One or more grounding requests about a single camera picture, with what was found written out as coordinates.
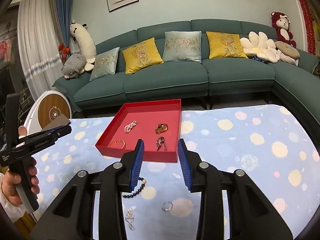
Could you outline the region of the left hand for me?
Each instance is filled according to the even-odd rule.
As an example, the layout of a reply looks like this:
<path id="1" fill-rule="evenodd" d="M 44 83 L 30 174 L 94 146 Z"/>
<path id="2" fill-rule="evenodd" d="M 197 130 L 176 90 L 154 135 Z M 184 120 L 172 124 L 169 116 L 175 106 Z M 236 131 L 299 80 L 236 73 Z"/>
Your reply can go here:
<path id="1" fill-rule="evenodd" d="M 36 169 L 36 160 L 31 157 L 30 161 L 31 165 L 29 166 L 29 174 L 31 176 L 31 191 L 34 194 L 39 194 L 39 180 L 37 178 L 37 169 Z M 1 184 L 2 193 L 4 194 L 5 198 L 13 205 L 19 206 L 22 205 L 22 201 L 16 191 L 16 185 L 21 182 L 21 176 L 11 170 L 7 170 L 4 174 L 3 181 Z"/>

